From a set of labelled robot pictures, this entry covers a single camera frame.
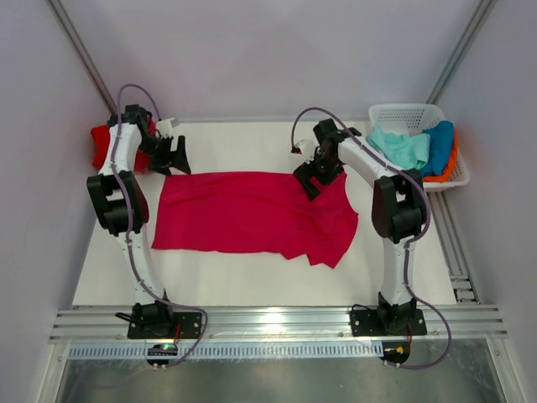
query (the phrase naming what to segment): white basket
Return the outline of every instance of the white basket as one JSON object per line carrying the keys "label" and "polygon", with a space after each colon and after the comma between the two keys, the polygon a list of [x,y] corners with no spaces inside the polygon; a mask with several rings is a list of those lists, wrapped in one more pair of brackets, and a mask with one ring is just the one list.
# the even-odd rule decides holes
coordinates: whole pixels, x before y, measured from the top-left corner
{"label": "white basket", "polygon": [[[410,136],[420,134],[426,128],[433,128],[444,118],[444,113],[436,105],[427,103],[386,103],[369,108],[369,120],[386,133]],[[461,150],[456,159],[456,167],[447,182],[424,182],[426,191],[444,191],[454,186],[462,186],[470,181],[470,174]]]}

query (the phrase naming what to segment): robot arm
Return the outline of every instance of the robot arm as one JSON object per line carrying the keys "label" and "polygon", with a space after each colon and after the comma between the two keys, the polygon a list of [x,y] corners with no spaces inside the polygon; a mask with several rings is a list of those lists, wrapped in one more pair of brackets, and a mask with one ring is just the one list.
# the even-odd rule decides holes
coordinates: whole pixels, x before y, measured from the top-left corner
{"label": "robot arm", "polygon": [[[156,301],[140,284],[143,281],[145,287],[155,296],[167,300],[165,289],[154,271],[147,240],[148,203],[136,181],[133,167],[136,153],[141,150],[150,157],[149,170],[170,175],[169,169],[175,167],[189,174],[185,137],[180,136],[177,150],[172,150],[171,131],[175,120],[158,122],[156,133],[150,133],[149,127],[153,123],[151,114],[138,105],[127,106],[122,115],[122,121],[121,137],[118,137],[117,117],[113,115],[108,121],[110,146],[107,158],[98,174],[87,178],[86,185],[99,223],[117,240],[125,259],[130,265],[134,262],[138,272],[135,274],[134,270],[130,271],[136,301],[133,314],[131,316],[117,314],[117,316],[130,321],[129,331],[132,330],[131,327],[136,328],[138,336],[132,338],[146,336],[147,333],[140,332],[139,329],[146,329],[151,336],[154,334],[167,336],[169,332],[174,332],[173,328],[177,324],[174,322],[173,310],[162,302]],[[114,177],[112,167],[115,167],[127,191],[131,217],[128,214],[127,201]],[[132,230],[127,238],[129,219],[132,219]],[[133,262],[131,262],[128,246],[132,250]]]}
{"label": "robot arm", "polygon": [[[361,136],[355,128],[350,130],[355,136]],[[401,333],[407,323],[420,314],[416,300],[405,284],[404,259],[408,253],[408,282],[412,286],[414,243],[405,245],[421,232],[425,223],[425,204],[408,181],[400,175],[393,175],[371,156],[371,152],[363,149],[369,148],[368,144],[363,142],[360,145],[349,138],[344,131],[337,129],[332,119],[319,122],[314,133],[319,147],[312,148],[307,143],[295,147],[294,152],[303,154],[302,151],[307,150],[310,154],[306,155],[308,160],[295,170],[294,175],[311,200],[321,193],[314,183],[330,185],[343,172],[343,165],[354,169],[373,188],[372,221],[383,239],[384,249],[384,280],[378,293],[377,316],[384,333]],[[404,173],[423,187],[417,170]]]}

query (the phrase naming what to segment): white table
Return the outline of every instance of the white table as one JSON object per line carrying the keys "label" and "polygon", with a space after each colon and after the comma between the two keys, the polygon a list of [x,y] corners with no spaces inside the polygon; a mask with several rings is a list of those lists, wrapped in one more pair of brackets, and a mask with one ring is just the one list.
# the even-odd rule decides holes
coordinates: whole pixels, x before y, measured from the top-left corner
{"label": "white table", "polygon": [[[313,138],[314,122],[300,123],[296,140]],[[365,133],[365,123],[354,123]],[[301,162],[289,153],[291,123],[183,123],[193,173],[261,170],[291,173]],[[155,269],[171,301],[196,306],[376,305],[383,281],[383,247],[371,223],[373,190],[347,169],[347,195],[359,212],[357,235],[331,270],[305,256],[152,250]],[[149,242],[164,177],[139,175],[149,204]],[[98,222],[93,230],[74,305],[132,305],[133,286],[116,240]],[[416,246],[414,290],[434,304],[455,304],[435,224]]]}

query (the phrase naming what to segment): red cloth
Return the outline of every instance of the red cloth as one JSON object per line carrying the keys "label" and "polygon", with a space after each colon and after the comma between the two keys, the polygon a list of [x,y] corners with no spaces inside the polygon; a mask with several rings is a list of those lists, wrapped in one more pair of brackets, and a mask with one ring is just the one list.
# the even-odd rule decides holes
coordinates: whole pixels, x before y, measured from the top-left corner
{"label": "red cloth", "polygon": [[[149,122],[149,133],[154,135],[156,124],[153,121]],[[110,145],[110,132],[108,126],[97,126],[91,130],[91,137],[96,146],[95,155],[93,157],[93,166],[98,170],[104,165],[104,161],[107,159],[108,146]],[[139,151],[136,152],[136,158],[134,160],[134,172],[147,173],[149,171],[149,157]]]}
{"label": "red cloth", "polygon": [[272,252],[334,268],[351,245],[358,215],[346,174],[309,201],[290,174],[225,172],[167,176],[153,248]]}

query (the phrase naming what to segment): white wall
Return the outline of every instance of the white wall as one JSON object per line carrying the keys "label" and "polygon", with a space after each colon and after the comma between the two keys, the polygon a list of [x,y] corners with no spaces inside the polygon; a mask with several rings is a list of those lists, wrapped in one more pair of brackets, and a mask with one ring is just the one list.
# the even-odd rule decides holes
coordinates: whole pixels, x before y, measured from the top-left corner
{"label": "white wall", "polygon": [[450,193],[478,284],[537,379],[537,3],[499,1],[440,107],[472,179]]}
{"label": "white wall", "polygon": [[107,112],[44,0],[0,23],[0,401],[25,402],[91,234],[88,130]]}
{"label": "white wall", "polygon": [[137,82],[183,121],[291,119],[313,105],[360,118],[374,103],[423,102],[476,3],[64,1],[111,92]]}

